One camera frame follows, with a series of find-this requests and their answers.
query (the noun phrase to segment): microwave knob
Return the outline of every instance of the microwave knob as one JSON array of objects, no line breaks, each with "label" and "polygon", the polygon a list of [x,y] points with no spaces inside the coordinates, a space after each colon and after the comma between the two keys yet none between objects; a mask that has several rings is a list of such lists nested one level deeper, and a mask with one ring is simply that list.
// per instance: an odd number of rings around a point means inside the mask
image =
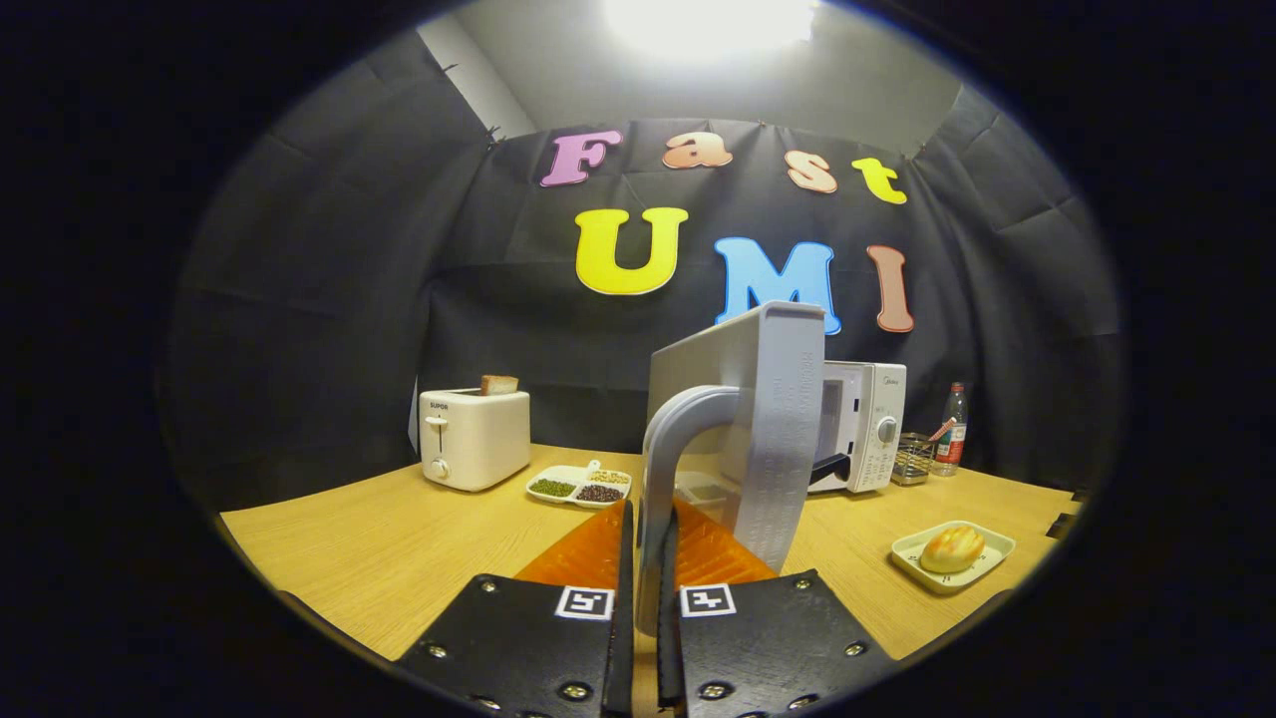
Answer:
[{"label": "microwave knob", "polygon": [[447,480],[448,474],[450,473],[452,468],[448,467],[448,463],[444,462],[443,459],[435,459],[434,462],[430,462],[430,465],[426,467],[425,469],[425,476],[440,482],[443,480]]},{"label": "microwave knob", "polygon": [[882,420],[880,422],[878,422],[878,439],[882,441],[882,444],[891,444],[891,441],[894,439],[894,432],[897,429],[898,425],[892,417]]}]

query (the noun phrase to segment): bottle label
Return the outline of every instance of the bottle label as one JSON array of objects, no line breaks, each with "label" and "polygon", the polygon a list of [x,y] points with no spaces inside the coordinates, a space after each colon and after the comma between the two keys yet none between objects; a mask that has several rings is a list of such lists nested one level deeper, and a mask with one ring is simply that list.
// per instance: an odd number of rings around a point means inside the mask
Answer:
[{"label": "bottle label", "polygon": [[957,464],[961,462],[961,450],[966,446],[966,425],[953,425],[944,436],[939,439],[935,448],[935,462],[940,464]]}]

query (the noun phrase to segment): bread roll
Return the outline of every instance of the bread roll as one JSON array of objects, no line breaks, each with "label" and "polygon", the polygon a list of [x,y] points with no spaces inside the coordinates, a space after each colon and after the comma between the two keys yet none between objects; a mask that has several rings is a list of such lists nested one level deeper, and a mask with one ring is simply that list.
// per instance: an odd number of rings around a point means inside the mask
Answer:
[{"label": "bread roll", "polygon": [[970,527],[952,527],[935,534],[921,551],[921,568],[935,574],[970,569],[984,552],[984,537]]},{"label": "bread roll", "polygon": [[499,375],[484,375],[478,385],[478,397],[496,397],[499,394],[514,394],[518,392],[518,377],[501,377]]}]

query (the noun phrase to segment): table surface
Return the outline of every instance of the table surface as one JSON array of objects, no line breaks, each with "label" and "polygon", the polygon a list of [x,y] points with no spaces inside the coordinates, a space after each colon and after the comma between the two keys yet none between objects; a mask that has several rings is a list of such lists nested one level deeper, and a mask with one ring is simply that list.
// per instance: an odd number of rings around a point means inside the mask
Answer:
[{"label": "table surface", "polygon": [[[641,481],[630,454],[532,446],[508,481],[464,494],[425,481],[419,464],[322,494],[222,514],[262,575],[388,659],[397,659],[476,574],[512,576],[592,510],[544,504],[523,491],[546,467],[604,469]],[[806,500],[783,574],[818,569],[833,593],[894,658],[902,658],[1016,587],[1055,546],[1045,536],[1079,505],[1063,491],[958,469],[926,483]],[[905,536],[966,520],[1016,541],[1005,561],[965,590],[937,596],[888,556]],[[655,713],[655,639],[637,635],[635,715]]]}]

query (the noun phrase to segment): letter u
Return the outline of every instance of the letter u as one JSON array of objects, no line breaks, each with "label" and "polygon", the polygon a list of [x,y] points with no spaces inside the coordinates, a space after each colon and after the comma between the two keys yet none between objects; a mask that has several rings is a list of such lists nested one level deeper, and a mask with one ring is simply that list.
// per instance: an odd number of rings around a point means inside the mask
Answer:
[{"label": "letter u", "polygon": [[590,209],[575,216],[581,241],[575,247],[575,275],[598,293],[647,293],[674,275],[678,267],[678,224],[688,218],[685,209],[652,207],[642,213],[651,222],[651,258],[638,269],[616,265],[616,240],[620,224],[629,221],[624,209]]}]

